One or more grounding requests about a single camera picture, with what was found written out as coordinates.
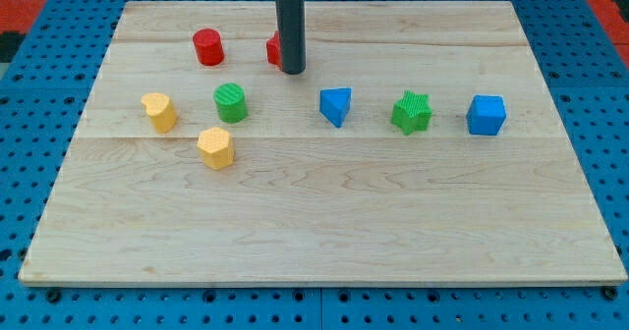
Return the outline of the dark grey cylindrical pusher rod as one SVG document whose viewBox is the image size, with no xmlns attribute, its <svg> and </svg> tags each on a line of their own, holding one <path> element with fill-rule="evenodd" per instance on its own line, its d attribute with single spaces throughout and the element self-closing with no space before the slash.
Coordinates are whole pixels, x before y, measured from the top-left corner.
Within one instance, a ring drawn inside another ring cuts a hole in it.
<svg viewBox="0 0 629 330">
<path fill-rule="evenodd" d="M 306 68 L 305 0 L 275 0 L 282 71 L 298 75 Z"/>
</svg>

